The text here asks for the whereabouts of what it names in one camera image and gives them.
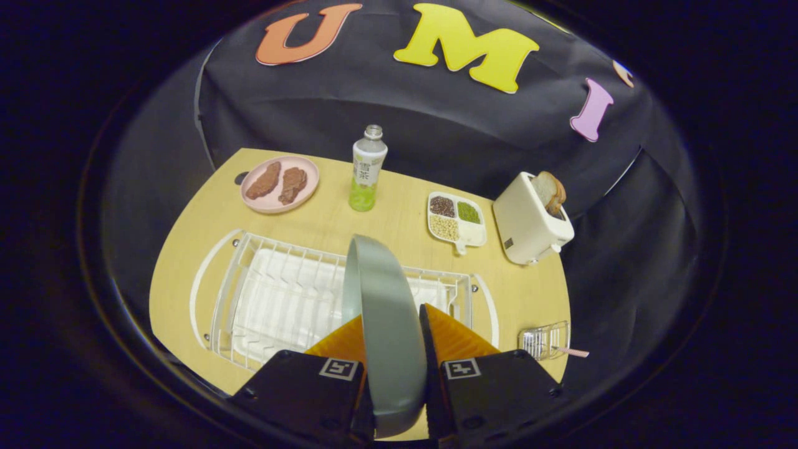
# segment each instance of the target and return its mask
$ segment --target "plastic bottle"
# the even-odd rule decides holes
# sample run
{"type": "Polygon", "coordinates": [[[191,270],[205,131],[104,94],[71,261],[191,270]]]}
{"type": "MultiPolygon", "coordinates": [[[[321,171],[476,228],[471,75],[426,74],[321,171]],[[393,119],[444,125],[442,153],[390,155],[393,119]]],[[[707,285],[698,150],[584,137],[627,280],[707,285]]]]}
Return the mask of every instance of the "plastic bottle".
{"type": "Polygon", "coordinates": [[[377,176],[388,154],[388,146],[382,141],[382,127],[366,126],[363,138],[352,145],[352,153],[354,170],[350,206],[365,212],[371,210],[377,200],[377,176]]]}

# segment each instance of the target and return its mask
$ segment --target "table top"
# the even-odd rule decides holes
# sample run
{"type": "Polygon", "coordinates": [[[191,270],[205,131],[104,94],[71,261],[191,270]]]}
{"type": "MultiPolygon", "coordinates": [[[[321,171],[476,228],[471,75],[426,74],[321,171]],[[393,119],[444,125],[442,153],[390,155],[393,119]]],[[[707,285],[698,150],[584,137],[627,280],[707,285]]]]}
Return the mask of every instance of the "table top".
{"type": "MultiPolygon", "coordinates": [[[[241,200],[235,178],[272,157],[289,154],[241,149],[219,167],[178,217],[152,277],[149,309],[155,336],[186,366],[222,391],[235,393],[254,373],[216,355],[208,349],[207,342],[198,341],[189,303],[194,288],[196,327],[199,335],[209,333],[219,288],[235,250],[233,245],[219,248],[204,267],[197,285],[195,277],[211,249],[236,229],[342,255],[347,253],[352,235],[357,233],[379,240],[404,266],[478,273],[496,305],[501,351],[517,349],[521,329],[570,321],[567,285],[559,255],[549,256],[536,265],[511,263],[504,255],[492,219],[492,201],[486,198],[382,170],[377,203],[368,212],[357,212],[348,204],[352,164],[307,156],[318,166],[320,181],[305,204],[277,215],[249,209],[241,200]],[[427,228],[426,202],[433,191],[477,203],[485,215],[488,242],[481,247],[467,247],[467,254],[458,256],[451,243],[432,237],[427,228]]],[[[472,294],[472,310],[473,330],[490,341],[488,306],[481,290],[472,294]]],[[[564,354],[540,361],[558,382],[566,363],[564,354]]]]}

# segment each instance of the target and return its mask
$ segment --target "green liquid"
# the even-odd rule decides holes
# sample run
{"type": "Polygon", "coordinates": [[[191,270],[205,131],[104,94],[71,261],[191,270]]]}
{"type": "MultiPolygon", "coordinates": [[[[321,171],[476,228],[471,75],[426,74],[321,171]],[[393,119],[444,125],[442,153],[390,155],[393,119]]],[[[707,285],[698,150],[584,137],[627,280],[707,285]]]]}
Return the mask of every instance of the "green liquid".
{"type": "Polygon", "coordinates": [[[352,178],[352,189],[350,190],[350,206],[359,212],[371,210],[377,202],[377,184],[364,186],[359,185],[352,178]]]}

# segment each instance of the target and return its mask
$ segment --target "pink utensil handle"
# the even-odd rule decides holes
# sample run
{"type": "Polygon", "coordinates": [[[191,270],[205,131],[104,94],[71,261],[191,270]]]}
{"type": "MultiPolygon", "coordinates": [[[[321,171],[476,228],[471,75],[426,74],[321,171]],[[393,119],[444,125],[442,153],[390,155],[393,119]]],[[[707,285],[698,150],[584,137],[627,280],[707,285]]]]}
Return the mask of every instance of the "pink utensil handle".
{"type": "Polygon", "coordinates": [[[571,348],[556,348],[557,351],[565,352],[571,356],[577,357],[587,357],[590,353],[588,351],[580,351],[579,349],[571,349],[571,348]]]}

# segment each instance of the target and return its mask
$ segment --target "white toaster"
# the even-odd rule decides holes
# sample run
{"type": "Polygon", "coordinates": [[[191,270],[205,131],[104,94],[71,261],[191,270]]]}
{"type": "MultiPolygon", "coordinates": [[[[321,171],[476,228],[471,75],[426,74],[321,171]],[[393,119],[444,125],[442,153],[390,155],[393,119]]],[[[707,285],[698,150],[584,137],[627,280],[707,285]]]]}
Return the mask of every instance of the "white toaster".
{"type": "Polygon", "coordinates": [[[493,202],[504,253],[516,264],[536,264],[574,238],[574,227],[560,207],[559,217],[546,212],[530,180],[535,175],[521,172],[493,202]]]}

